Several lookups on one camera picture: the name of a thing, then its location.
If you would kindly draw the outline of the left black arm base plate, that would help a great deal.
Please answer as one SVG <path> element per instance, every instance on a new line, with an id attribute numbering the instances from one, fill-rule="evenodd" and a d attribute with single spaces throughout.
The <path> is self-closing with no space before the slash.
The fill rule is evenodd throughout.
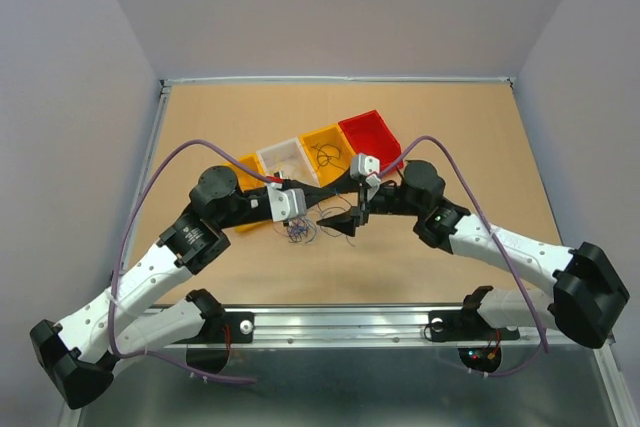
<path id="1" fill-rule="evenodd" d="M 251 311 L 226 311 L 206 320 L 197 334 L 179 344 L 250 344 L 253 342 L 255 315 Z"/>

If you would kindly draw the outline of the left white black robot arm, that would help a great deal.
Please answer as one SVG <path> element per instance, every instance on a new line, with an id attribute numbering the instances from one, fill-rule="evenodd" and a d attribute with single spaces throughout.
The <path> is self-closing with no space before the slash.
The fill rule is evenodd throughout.
<path id="1" fill-rule="evenodd" d="M 118 371 L 142 356 L 160 358 L 161 349 L 197 339 L 229 346 L 244 339 L 238 321 L 207 290 L 189 292 L 153 316 L 146 310 L 164 294 L 192 279 L 230 245 L 228 228 L 260 221 L 283 222 L 352 185 L 346 175 L 324 187 L 269 178 L 242 190 L 229 166 L 213 166 L 199 177 L 180 216 L 126 272 L 76 312 L 30 331 L 37 360 L 66 405 L 79 409 L 99 398 Z"/>

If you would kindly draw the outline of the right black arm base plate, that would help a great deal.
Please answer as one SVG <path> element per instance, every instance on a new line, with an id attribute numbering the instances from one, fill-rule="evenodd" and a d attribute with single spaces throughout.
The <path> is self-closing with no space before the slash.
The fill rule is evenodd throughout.
<path id="1" fill-rule="evenodd" d="M 475 311 L 463 309 L 436 310 L 429 313 L 422 336 L 432 342 L 518 340 L 518 330 L 492 328 Z"/>

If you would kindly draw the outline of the far yellow plastic bin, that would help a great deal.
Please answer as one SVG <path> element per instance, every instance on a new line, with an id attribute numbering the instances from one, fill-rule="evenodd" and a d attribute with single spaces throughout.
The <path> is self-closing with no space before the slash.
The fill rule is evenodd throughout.
<path id="1" fill-rule="evenodd" d="M 303 134 L 299 140 L 321 187 L 349 169 L 351 159 L 355 155 L 338 124 Z"/>

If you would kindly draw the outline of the aluminium front rail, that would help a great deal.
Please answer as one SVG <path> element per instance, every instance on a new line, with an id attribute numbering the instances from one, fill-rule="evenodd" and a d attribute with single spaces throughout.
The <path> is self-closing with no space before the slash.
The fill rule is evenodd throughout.
<path id="1" fill-rule="evenodd" d="M 253 342 L 231 344 L 235 349 L 383 348 L 448 344 L 483 346 L 489 341 L 432 342 L 422 336 L 429 313 L 462 309 L 456 304 L 338 305 L 290 307 L 231 307 L 255 315 Z M 503 345 L 538 343 L 535 328 L 509 320 L 502 328 L 518 330 L 518 340 L 498 339 Z"/>

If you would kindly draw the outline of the grey metal front panel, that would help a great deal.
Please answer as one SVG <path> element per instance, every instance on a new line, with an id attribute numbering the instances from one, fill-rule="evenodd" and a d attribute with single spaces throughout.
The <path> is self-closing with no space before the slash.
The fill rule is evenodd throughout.
<path id="1" fill-rule="evenodd" d="M 635 426 L 639 413 L 609 350 L 531 343 L 504 350 L 507 377 L 466 371 L 450 346 L 242 350 L 223 386 L 143 361 L 64 426 Z"/>

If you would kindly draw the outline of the white plastic bin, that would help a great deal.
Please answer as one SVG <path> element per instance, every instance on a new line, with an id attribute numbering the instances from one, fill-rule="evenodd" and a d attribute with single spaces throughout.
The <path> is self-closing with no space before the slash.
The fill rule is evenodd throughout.
<path id="1" fill-rule="evenodd" d="M 315 170 L 298 138 L 265 147 L 256 152 L 263 170 L 283 178 L 294 179 L 318 187 Z"/>

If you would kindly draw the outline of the aluminium back rail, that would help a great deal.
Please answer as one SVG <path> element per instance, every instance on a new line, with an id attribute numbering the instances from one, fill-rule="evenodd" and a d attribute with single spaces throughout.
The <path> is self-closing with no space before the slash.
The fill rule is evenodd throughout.
<path id="1" fill-rule="evenodd" d="M 218 76 L 200 78 L 162 79 L 163 87 L 178 85 L 235 85 L 235 84 L 347 84 L 347 83 L 453 83 L 506 84 L 512 86 L 514 77 L 474 76 Z"/>

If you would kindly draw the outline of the aluminium rail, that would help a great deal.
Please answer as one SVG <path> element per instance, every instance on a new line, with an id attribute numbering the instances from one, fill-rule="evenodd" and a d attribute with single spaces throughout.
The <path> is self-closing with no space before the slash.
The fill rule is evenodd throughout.
<path id="1" fill-rule="evenodd" d="M 147 185 L 149 178 L 152 175 L 152 166 L 159 137 L 161 135 L 162 125 L 166 114 L 166 109 L 171 95 L 171 83 L 166 79 L 159 81 L 159 98 L 158 103 L 154 111 L 153 123 L 150 131 L 150 137 L 147 142 L 146 150 L 142 160 L 141 172 L 138 177 L 137 186 L 129 212 L 129 218 L 125 222 L 124 237 L 116 248 L 116 261 L 119 267 L 119 272 L 124 273 L 125 263 L 130 257 L 135 238 L 135 231 L 137 228 L 137 217 L 135 213 L 135 207 L 140 200 L 142 193 Z"/>
<path id="2" fill-rule="evenodd" d="M 253 342 L 231 344 L 235 349 L 383 348 L 448 344 L 483 346 L 489 341 L 432 342 L 422 336 L 429 313 L 462 309 L 456 304 L 338 305 L 290 307 L 231 307 L 255 315 Z M 538 343 L 535 328 L 509 320 L 502 328 L 518 330 L 518 340 L 498 339 L 503 345 Z"/>
<path id="3" fill-rule="evenodd" d="M 235 85 L 235 84 L 347 84 L 347 83 L 453 83 L 506 84 L 512 86 L 514 77 L 474 76 L 218 76 L 200 78 L 162 79 L 163 87 L 178 85 Z"/>

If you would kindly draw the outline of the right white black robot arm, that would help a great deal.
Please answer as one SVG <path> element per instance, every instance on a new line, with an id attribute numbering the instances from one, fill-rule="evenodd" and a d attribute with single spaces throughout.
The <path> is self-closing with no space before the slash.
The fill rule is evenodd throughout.
<path id="1" fill-rule="evenodd" d="M 327 187 L 335 194 L 356 194 L 356 204 L 321 223 L 353 236 L 372 214 L 413 216 L 413 231 L 428 247 L 482 261 L 514 278 L 514 291 L 484 286 L 465 298 L 460 325 L 466 334 L 482 337 L 492 329 L 531 326 L 601 348 L 630 299 L 604 250 L 589 242 L 552 245 L 485 224 L 448 200 L 445 186 L 426 161 L 409 162 L 398 183 L 350 169 Z"/>

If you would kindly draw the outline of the red plastic bin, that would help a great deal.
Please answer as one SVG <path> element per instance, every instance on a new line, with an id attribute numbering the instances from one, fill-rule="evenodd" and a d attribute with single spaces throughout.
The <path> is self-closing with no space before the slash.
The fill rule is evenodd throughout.
<path id="1" fill-rule="evenodd" d="M 377 110 L 371 110 L 338 122 L 356 154 L 376 157 L 382 170 L 401 154 L 399 141 Z"/>

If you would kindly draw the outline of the aluminium left side rail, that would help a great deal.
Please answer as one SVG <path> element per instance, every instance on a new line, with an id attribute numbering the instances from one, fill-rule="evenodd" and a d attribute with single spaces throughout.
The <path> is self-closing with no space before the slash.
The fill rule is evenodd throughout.
<path id="1" fill-rule="evenodd" d="M 124 237 L 116 248 L 116 261 L 119 267 L 119 272 L 124 273 L 125 263 L 130 257 L 135 238 L 135 231 L 137 228 L 137 217 L 135 213 L 135 207 L 140 200 L 142 193 L 147 185 L 149 178 L 152 175 L 152 166 L 159 137 L 161 135 L 162 125 L 166 114 L 166 109 L 171 95 L 171 83 L 166 79 L 159 81 L 159 98 L 158 103 L 154 111 L 153 123 L 150 131 L 150 137 L 147 142 L 146 150 L 142 160 L 141 172 L 138 177 L 137 186 L 129 212 L 129 218 L 125 222 Z"/>

